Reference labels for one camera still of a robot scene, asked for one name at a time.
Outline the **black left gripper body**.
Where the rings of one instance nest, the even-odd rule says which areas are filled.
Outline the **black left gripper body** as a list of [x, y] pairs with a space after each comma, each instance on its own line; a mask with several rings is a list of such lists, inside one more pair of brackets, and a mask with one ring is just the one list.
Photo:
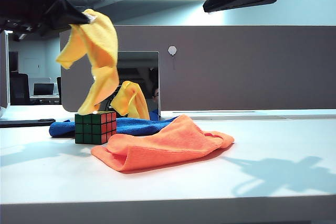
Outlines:
[[57, 0], [1, 0], [1, 31], [20, 35], [56, 30]]

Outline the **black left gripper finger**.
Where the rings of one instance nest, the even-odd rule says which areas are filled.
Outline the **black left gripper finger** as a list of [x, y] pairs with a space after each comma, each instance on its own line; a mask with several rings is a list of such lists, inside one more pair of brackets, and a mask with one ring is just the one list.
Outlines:
[[51, 29], [88, 23], [90, 23], [90, 19], [74, 8], [67, 0], [56, 0], [46, 11], [46, 25]]

